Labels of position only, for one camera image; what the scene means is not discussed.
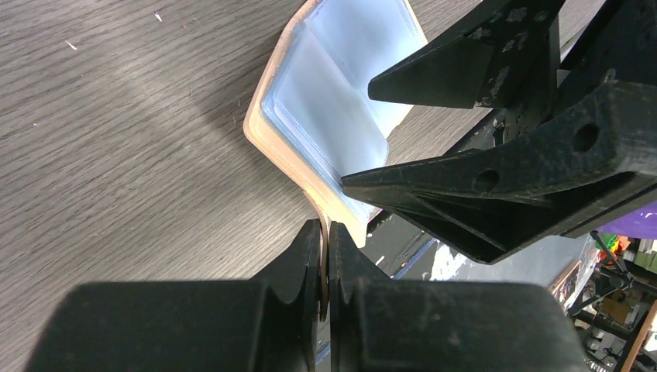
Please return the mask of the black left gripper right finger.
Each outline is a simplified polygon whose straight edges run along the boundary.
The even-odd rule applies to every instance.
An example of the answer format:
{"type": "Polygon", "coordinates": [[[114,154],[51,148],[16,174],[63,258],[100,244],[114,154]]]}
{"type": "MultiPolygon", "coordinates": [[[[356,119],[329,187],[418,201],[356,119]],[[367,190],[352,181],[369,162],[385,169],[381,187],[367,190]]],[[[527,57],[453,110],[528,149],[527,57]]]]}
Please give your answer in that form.
{"type": "Polygon", "coordinates": [[[334,371],[585,371],[573,325],[535,284],[396,281],[328,229],[334,371]]]}

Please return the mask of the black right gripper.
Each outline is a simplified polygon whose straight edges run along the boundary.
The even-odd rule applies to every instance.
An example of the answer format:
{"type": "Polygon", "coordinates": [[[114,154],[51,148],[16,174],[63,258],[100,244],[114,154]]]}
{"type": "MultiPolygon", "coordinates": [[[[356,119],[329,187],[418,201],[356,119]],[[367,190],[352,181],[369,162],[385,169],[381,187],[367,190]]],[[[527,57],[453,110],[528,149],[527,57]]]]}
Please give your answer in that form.
{"type": "Polygon", "coordinates": [[[562,1],[483,1],[410,56],[372,78],[371,99],[502,109],[494,143],[526,135],[600,86],[642,85],[626,116],[656,109],[656,3],[606,1],[557,61],[549,30],[562,1]]]}

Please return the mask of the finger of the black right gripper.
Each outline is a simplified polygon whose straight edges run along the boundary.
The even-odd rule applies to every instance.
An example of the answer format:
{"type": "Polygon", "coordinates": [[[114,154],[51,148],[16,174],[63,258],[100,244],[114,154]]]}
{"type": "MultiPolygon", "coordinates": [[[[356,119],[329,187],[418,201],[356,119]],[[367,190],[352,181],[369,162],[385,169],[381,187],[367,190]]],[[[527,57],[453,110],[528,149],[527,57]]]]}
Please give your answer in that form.
{"type": "Polygon", "coordinates": [[[483,264],[576,238],[656,200],[656,89],[608,81],[509,143],[352,174],[342,189],[483,264]]]}

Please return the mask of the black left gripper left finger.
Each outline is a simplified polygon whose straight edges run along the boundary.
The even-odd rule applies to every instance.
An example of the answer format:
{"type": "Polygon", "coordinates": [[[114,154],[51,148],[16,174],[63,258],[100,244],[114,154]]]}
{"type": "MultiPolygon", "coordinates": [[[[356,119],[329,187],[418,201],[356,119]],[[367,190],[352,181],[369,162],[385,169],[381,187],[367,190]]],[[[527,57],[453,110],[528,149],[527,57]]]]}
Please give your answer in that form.
{"type": "Polygon", "coordinates": [[[91,282],[69,291],[28,371],[313,371],[321,223],[247,280],[91,282]]]}

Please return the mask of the beige card holder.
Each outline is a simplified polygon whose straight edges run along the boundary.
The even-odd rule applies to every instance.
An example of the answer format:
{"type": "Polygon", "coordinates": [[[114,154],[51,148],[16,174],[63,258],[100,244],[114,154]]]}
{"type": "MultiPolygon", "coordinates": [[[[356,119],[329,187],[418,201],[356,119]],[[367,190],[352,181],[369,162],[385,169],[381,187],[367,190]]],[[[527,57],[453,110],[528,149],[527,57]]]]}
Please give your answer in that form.
{"type": "Polygon", "coordinates": [[[328,312],[329,227],[363,247],[379,209],[343,176],[386,164],[411,106],[368,95],[372,78],[427,43],[407,1],[307,1],[284,27],[243,121],[246,138],[304,193],[322,224],[319,318],[328,312]]]}

